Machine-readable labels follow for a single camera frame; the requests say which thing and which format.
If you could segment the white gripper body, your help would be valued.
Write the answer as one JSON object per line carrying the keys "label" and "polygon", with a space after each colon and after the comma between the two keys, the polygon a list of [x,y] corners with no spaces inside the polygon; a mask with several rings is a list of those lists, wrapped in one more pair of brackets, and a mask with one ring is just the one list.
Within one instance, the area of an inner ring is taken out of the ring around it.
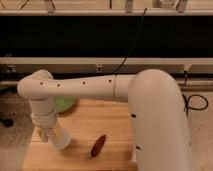
{"label": "white gripper body", "polygon": [[31,114],[37,134],[43,142],[57,141],[60,138],[57,117],[58,115],[56,113],[48,115]]}

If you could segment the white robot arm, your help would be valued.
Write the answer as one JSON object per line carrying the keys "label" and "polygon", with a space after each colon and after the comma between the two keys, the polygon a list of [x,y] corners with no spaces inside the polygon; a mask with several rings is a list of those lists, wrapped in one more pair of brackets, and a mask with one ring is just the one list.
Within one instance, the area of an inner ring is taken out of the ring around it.
{"label": "white robot arm", "polygon": [[55,97],[126,102],[138,171],[194,171],[182,92],[165,71],[56,80],[50,72],[38,70],[21,79],[17,90],[29,101],[41,140],[58,150],[68,146],[71,136],[57,121]]}

